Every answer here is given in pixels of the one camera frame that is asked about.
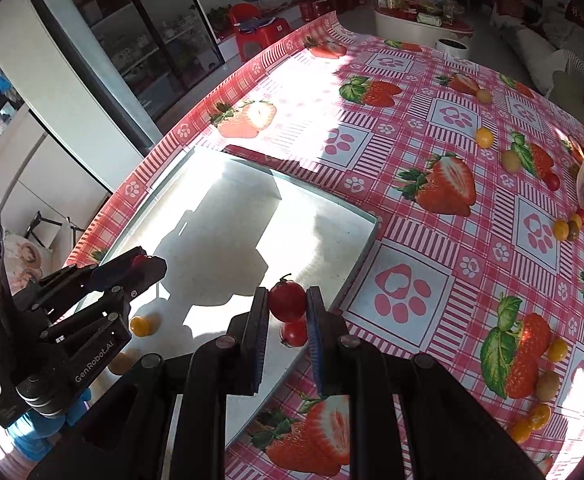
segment metal screw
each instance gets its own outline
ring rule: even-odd
[[[236,345],[236,339],[231,335],[221,335],[216,338],[218,348],[232,348],[234,345]]]
[[[427,354],[416,354],[414,356],[414,364],[419,368],[432,368],[434,366],[434,357]]]
[[[357,346],[359,346],[361,344],[361,340],[352,334],[342,335],[341,337],[339,337],[339,342],[345,348],[356,348]]]
[[[140,366],[143,368],[155,368],[161,364],[161,356],[158,354],[147,354],[140,359]]]

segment sliding glass door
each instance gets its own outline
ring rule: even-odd
[[[195,0],[72,0],[156,121],[222,63]]]

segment tile floor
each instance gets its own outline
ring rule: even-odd
[[[497,72],[502,72],[534,88],[530,74],[523,63],[510,46],[501,40],[498,31],[490,26],[489,16],[476,10],[469,10],[464,15],[464,20],[474,27],[472,54],[470,56],[474,62]],[[371,6],[357,7],[355,10],[339,14],[339,22],[352,32],[376,34],[374,8]],[[303,24],[302,20],[297,20],[291,23],[291,27],[296,29]],[[242,64],[240,56],[235,56],[190,90],[160,118],[157,125],[161,132],[163,134],[167,133],[181,117],[187,114],[203,97],[209,94]]]

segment patterned cloth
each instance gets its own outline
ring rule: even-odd
[[[307,36],[340,43],[347,54],[314,57],[303,46]],[[441,86],[437,76],[456,72],[489,89],[493,102],[479,104],[455,85]],[[400,87],[393,105],[363,104],[368,97],[357,89],[342,91],[344,85],[370,81]],[[567,218],[577,207],[568,173],[572,159],[558,135],[583,145],[584,126],[538,94],[525,93],[471,61],[353,34],[334,13],[327,14],[258,54],[188,113],[115,192],[68,262],[91,264],[94,252],[107,250],[149,186],[177,153],[192,146],[224,150],[309,182],[381,222],[376,244],[341,305],[350,332],[389,354],[434,355],[504,427],[535,401],[502,399],[482,377],[480,349],[496,326],[499,296],[517,296],[519,317],[539,313],[553,334],[568,342],[562,362],[539,359],[541,370],[560,375],[561,386],[550,403],[549,424],[522,446],[536,461],[554,454],[549,478],[564,478],[584,455],[584,301],[579,292],[584,234],[575,242],[557,243],[550,228],[556,217]],[[243,99],[270,102],[275,116],[253,138],[226,139],[209,117],[217,113],[218,102],[238,107]],[[489,149],[474,142],[480,126],[494,133]],[[516,174],[502,169],[499,152],[509,149],[514,130],[552,156],[562,181],[557,192],[522,168]],[[426,212],[395,187],[398,171],[424,169],[433,153],[446,152],[463,158],[473,174],[476,203],[467,217]],[[301,393],[315,393],[309,359],[301,360],[270,405],[302,419],[295,415]],[[322,478],[274,466],[247,434],[227,449],[226,475],[232,480]],[[344,466],[336,478],[348,476]]]

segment red plastic chair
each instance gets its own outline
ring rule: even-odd
[[[259,27],[252,32],[239,31],[238,25],[250,18],[261,18],[261,12],[251,4],[237,4],[230,9],[230,22],[236,26],[236,44],[243,63],[248,60],[245,53],[246,44],[257,43],[263,50],[292,31],[287,21],[283,18],[274,18],[272,23],[265,27]]]

